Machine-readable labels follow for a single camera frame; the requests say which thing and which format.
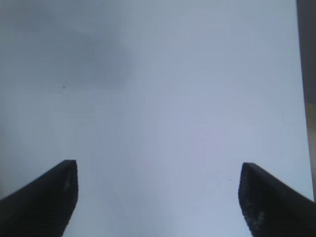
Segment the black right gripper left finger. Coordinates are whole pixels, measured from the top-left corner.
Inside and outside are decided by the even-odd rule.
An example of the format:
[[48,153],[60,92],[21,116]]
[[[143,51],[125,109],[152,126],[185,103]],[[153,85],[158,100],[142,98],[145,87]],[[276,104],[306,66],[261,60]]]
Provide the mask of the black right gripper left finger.
[[2,237],[61,237],[79,197],[76,160],[64,160],[1,199]]

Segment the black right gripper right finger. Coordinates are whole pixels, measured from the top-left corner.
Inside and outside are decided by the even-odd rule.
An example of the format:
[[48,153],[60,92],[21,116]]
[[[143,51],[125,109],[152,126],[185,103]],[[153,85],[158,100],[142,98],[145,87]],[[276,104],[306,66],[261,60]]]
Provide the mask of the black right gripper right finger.
[[316,235],[316,204],[255,163],[242,164],[238,200],[254,237]]

